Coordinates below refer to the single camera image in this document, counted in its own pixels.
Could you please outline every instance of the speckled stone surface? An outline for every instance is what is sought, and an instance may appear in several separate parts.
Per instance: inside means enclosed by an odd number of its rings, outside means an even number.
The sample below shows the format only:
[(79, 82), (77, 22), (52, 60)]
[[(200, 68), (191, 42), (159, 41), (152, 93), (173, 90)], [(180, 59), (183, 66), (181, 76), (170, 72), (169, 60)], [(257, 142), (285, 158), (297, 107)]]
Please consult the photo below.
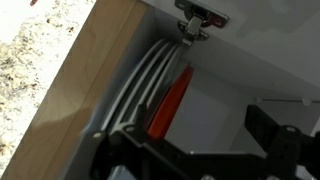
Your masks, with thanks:
[(14, 1), (0, 7), (0, 176), (95, 2)]

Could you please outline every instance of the granite countertop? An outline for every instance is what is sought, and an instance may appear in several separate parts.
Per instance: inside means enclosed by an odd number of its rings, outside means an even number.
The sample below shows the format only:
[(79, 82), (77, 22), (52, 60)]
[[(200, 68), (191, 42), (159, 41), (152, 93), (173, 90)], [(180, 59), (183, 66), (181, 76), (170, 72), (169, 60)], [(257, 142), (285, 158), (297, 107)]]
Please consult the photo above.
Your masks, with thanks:
[(10, 2), (0, 7), (0, 24), (2, 19), (3, 24), (17, 29), (8, 29), (7, 34), (0, 29), (0, 176), (95, 0), (38, 0), (32, 7), (28, 2), (27, 15), (18, 16), (12, 14), (19, 14), (25, 5)]

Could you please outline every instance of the wooden panel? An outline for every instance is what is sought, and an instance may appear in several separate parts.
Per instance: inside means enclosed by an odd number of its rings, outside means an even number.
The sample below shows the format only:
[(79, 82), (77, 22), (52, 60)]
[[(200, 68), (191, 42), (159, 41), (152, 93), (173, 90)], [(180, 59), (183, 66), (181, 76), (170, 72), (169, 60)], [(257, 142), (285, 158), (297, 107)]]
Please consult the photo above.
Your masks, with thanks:
[(98, 0), (2, 179), (56, 179), (147, 6)]

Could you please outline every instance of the metal hinge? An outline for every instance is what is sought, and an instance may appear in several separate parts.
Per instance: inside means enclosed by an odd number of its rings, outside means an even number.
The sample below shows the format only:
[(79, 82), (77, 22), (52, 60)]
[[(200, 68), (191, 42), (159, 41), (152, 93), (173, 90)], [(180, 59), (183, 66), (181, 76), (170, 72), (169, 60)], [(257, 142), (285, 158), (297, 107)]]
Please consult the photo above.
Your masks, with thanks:
[(183, 10), (189, 20), (189, 22), (178, 21), (178, 28), (184, 34), (182, 42), (189, 46), (195, 40), (204, 41), (209, 38), (209, 35), (203, 32), (201, 28), (211, 25), (223, 28), (229, 21), (228, 16), (199, 7), (188, 0), (176, 0), (175, 6)]

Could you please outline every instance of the red plastic part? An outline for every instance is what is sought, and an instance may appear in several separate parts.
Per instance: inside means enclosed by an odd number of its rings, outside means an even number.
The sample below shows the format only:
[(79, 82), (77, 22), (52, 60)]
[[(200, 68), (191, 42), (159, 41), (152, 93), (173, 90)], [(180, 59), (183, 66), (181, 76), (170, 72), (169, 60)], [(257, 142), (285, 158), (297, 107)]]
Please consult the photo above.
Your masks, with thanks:
[(170, 88), (148, 129), (148, 134), (152, 138), (163, 139), (165, 137), (191, 81), (193, 71), (191, 66), (187, 66)]

